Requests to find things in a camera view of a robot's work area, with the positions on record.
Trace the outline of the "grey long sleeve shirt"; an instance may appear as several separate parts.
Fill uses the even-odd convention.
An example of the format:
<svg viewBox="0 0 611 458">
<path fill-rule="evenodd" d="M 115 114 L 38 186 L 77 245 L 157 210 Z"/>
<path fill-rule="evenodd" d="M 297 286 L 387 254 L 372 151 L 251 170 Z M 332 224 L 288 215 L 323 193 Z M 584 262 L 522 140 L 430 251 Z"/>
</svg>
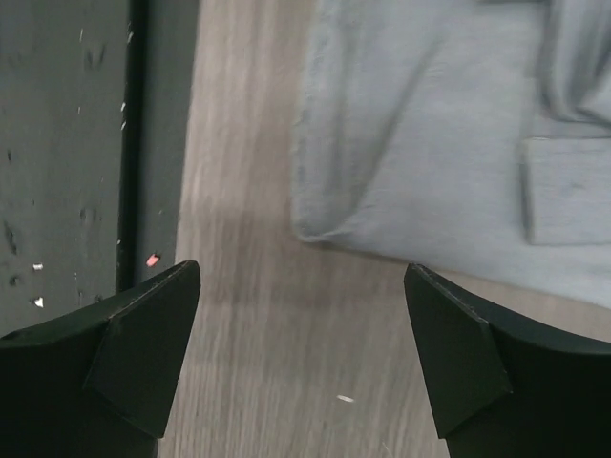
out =
<svg viewBox="0 0 611 458">
<path fill-rule="evenodd" d="M 610 303 L 610 5 L 321 1 L 301 239 Z"/>
</svg>

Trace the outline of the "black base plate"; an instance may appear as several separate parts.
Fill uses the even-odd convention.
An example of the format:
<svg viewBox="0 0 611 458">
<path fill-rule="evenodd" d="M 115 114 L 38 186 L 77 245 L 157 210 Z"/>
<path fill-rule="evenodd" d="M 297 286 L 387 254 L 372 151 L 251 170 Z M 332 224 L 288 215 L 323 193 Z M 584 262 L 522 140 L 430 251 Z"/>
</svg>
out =
<svg viewBox="0 0 611 458">
<path fill-rule="evenodd" d="M 1 5 L 1 330 L 175 261 L 200 5 Z"/>
</svg>

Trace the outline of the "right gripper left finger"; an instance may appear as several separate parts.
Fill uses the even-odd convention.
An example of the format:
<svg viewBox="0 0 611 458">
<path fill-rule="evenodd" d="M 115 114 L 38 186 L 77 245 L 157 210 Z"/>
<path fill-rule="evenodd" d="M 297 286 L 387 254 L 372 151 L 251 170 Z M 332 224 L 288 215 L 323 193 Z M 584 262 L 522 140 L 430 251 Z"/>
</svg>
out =
<svg viewBox="0 0 611 458">
<path fill-rule="evenodd" d="M 154 457 L 198 308 L 200 266 L 1 340 L 5 457 Z"/>
</svg>

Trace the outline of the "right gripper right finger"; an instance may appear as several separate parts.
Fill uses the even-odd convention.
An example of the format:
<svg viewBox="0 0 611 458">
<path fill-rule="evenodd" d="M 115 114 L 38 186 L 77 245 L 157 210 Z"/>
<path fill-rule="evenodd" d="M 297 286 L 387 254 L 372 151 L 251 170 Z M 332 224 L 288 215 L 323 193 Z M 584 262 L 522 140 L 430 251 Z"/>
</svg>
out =
<svg viewBox="0 0 611 458">
<path fill-rule="evenodd" d="M 610 345 L 478 297 L 418 264 L 405 295 L 452 457 L 607 457 Z"/>
</svg>

